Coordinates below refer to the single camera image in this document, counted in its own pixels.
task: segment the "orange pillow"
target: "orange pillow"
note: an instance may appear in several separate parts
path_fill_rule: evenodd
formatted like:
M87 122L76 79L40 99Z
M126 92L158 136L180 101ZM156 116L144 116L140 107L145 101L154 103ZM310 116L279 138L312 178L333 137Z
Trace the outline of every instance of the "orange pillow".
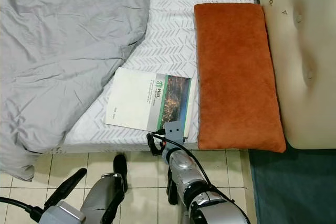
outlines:
M284 152L265 18L257 4L198 4L200 149Z

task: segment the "gray blanket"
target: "gray blanket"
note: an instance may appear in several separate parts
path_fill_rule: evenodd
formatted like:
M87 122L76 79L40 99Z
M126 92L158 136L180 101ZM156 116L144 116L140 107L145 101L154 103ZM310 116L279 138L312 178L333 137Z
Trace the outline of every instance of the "gray blanket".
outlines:
M1 0L0 169L30 180L145 33L149 0Z

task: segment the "tile floor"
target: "tile floor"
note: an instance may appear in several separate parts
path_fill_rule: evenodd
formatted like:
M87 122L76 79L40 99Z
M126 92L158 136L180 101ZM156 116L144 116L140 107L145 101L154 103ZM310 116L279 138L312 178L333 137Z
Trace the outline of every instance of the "tile floor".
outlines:
M250 219L256 223L247 152L226 150L193 153L199 158L212 183L229 198L233 198L249 216L253 214ZM128 160L129 190L113 223L178 223L177 207L169 205L165 192L168 166L161 157L153 157L149 152L125 154ZM86 167L87 175L66 199L66 202L79 209L100 175L113 170L115 155L115 152L42 155L31 183L0 174L0 196L42 207L60 183L79 168ZM0 224L3 223L34 222L21 209L1 204Z

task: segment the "green stripe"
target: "green stripe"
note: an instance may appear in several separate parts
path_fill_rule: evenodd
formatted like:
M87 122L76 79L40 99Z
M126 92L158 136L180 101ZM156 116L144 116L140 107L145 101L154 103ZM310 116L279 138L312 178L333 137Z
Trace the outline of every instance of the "green stripe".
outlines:
M157 130L159 130L160 125L161 125L161 120L162 120L162 114L163 114L163 108L164 108L164 100L166 97L166 92L167 92L167 85L168 85L168 75L166 76L165 80L164 80L164 88L163 88L163 93L162 93L162 99L161 99L161 108L160 108L160 115L159 115L159 119L158 119L158 125L156 127Z
M189 105L189 96L190 96L190 87L191 87L191 79L189 79L188 98L187 98L187 108L186 108L186 110L185 110L185 118L184 118L184 125L183 125L183 135L184 135L185 124L186 124L186 122L187 122L188 105Z

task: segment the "book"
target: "book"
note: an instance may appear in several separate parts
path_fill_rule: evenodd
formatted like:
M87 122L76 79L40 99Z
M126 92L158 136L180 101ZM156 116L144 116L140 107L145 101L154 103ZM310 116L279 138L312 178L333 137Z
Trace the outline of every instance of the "book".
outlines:
M106 124L157 131L181 121L188 137L196 80L118 68L106 110Z

